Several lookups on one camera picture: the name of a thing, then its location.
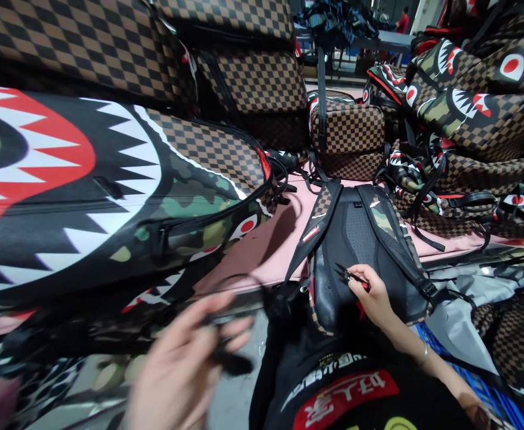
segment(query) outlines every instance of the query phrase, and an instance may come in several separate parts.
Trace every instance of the red shark mouth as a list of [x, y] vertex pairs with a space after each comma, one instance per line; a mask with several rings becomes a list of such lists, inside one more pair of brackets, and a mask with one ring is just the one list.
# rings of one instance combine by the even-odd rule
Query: red shark mouth
[[482, 93], [475, 94], [475, 96], [473, 97], [473, 103], [480, 113], [485, 115], [487, 118], [490, 118], [491, 110], [485, 104], [485, 96], [487, 95], [488, 94], [482, 94]]
[[385, 66], [385, 70], [387, 72], [387, 77], [389, 78], [389, 80], [391, 80], [391, 82], [393, 83], [394, 86], [395, 85], [401, 85], [401, 84], [403, 84], [405, 82], [405, 77], [404, 76], [395, 76], [393, 74], [393, 71], [392, 71], [391, 67], [388, 66], [387, 64]]
[[0, 88], [0, 120], [28, 145], [23, 159], [0, 168], [0, 218], [18, 202], [78, 180], [95, 166], [95, 152], [85, 135], [21, 91]]
[[451, 51], [451, 54], [449, 54], [449, 58], [447, 59], [447, 71], [449, 72], [450, 75], [452, 75], [454, 71], [453, 70], [453, 59], [460, 52], [461, 52], [461, 48], [455, 48], [454, 50]]

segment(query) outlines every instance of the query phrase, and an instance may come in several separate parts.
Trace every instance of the human hand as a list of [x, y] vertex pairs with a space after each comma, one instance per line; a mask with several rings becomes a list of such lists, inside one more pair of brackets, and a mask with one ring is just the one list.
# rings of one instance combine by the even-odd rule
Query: human hand
[[368, 293], [361, 282], [353, 278], [348, 282], [348, 286], [359, 299], [363, 310], [372, 323], [385, 331], [391, 327], [396, 320], [399, 320], [389, 303], [386, 285], [378, 274], [375, 273], [375, 270], [368, 265], [354, 265], [348, 268], [348, 271], [362, 278], [371, 288]]
[[208, 315], [226, 308], [232, 293], [208, 296], [185, 309], [152, 346], [137, 378], [128, 406], [133, 430], [205, 428], [206, 411], [214, 396], [221, 367], [210, 356], [220, 339], [237, 336], [226, 345], [236, 352], [251, 337], [253, 317], [229, 322], [217, 330], [204, 326]]

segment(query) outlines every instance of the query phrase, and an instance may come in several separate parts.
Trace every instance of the black backpack strap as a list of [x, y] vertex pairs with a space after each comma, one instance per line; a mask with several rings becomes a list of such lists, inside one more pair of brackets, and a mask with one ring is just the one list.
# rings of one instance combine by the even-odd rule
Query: black backpack strap
[[321, 237], [328, 230], [329, 223], [332, 219], [335, 206], [340, 199], [343, 185], [339, 182], [328, 182], [322, 186], [318, 198], [314, 203], [312, 214], [306, 224], [304, 233], [294, 250], [294, 255], [288, 266], [283, 283], [278, 287], [278, 293], [264, 301], [264, 309], [268, 318], [289, 317], [291, 314], [290, 304], [300, 293], [299, 288], [288, 291], [288, 283], [294, 271], [310, 255], [310, 253], [319, 244]]
[[408, 251], [397, 241], [391, 238], [387, 233], [377, 227], [375, 216], [368, 202], [373, 201], [374, 197], [377, 195], [381, 202], [391, 203], [389, 197], [387, 197], [383, 191], [380, 193], [376, 192], [376, 187], [370, 184], [357, 186], [356, 189], [359, 192], [359, 195], [362, 197], [363, 207], [365, 208], [369, 223], [371, 224], [372, 230], [374, 231], [379, 243], [403, 271], [403, 274], [407, 277], [407, 279], [409, 279], [417, 291], [419, 291], [420, 295], [422, 295], [423, 298], [426, 299], [429, 303], [434, 305], [434, 297], [437, 294], [437, 288], [435, 288], [435, 285], [433, 285], [433, 283], [424, 276]]
[[323, 48], [318, 47], [318, 143], [320, 151], [327, 146], [326, 128], [326, 62]]

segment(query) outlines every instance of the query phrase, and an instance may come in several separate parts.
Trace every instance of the red shark eye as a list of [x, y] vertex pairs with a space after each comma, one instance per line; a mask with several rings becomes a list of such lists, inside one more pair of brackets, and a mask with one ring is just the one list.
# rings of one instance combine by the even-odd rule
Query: red shark eye
[[236, 230], [234, 230], [234, 233], [232, 233], [232, 236], [230, 236], [229, 240], [240, 239], [246, 233], [254, 230], [257, 223], [258, 223], [257, 215], [249, 216], [244, 221], [242, 221], [240, 224], [238, 224], [238, 227], [236, 228]]
[[524, 206], [524, 196], [517, 196], [516, 194], [509, 194], [503, 200], [504, 203], [512, 206]]
[[405, 98], [407, 99], [407, 104], [413, 107], [413, 102], [417, 98], [417, 88], [416, 87], [409, 87], [407, 89], [407, 93]]
[[501, 63], [501, 73], [513, 81], [518, 81], [524, 72], [524, 58], [520, 54], [509, 54]]

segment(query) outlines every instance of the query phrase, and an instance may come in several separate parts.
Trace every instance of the camouflage strap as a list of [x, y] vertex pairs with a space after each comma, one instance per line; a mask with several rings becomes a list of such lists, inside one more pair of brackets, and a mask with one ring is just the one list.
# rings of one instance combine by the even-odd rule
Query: camouflage strap
[[389, 240], [387, 234], [383, 234], [383, 230], [377, 228], [375, 221], [375, 214], [367, 202], [372, 202], [374, 196], [377, 196], [380, 202], [385, 204], [391, 204], [389, 197], [383, 192], [377, 192], [376, 190], [381, 188], [375, 187], [373, 185], [360, 185], [356, 187], [359, 195], [362, 197], [362, 201], [365, 203], [363, 207], [366, 210], [366, 213], [369, 218], [369, 223], [373, 227], [375, 236], [377, 237], [378, 242], [383, 246], [385, 251], [393, 261], [398, 265], [398, 267], [403, 271], [403, 274], [410, 280], [410, 282], [415, 286], [419, 294], [423, 296], [429, 303], [435, 307], [436, 301], [435, 296], [437, 295], [437, 289], [433, 283], [427, 279], [423, 271], [417, 266], [414, 258], [408, 253], [408, 250], [405, 246], [397, 246], [395, 241]]

